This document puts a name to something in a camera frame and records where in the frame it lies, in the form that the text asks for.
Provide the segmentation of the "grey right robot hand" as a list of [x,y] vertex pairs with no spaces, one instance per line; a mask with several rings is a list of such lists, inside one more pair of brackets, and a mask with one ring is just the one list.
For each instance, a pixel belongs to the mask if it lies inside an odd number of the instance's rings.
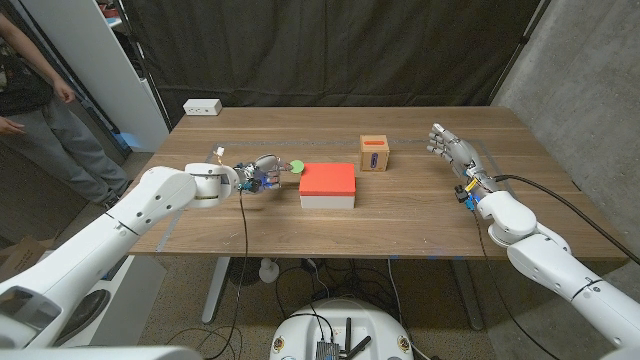
[[484,169],[479,154],[467,141],[446,130],[439,123],[434,123],[429,134],[429,152],[441,156],[452,166],[456,176],[461,179],[476,179],[481,187],[491,192],[498,189]]

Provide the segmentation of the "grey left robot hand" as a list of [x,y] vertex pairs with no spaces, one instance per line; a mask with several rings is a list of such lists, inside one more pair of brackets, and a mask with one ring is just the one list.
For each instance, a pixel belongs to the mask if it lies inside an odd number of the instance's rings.
[[254,162],[239,163],[234,167],[238,178],[238,189],[258,194],[268,189],[280,187],[280,174],[290,171],[293,166],[273,154],[262,155]]

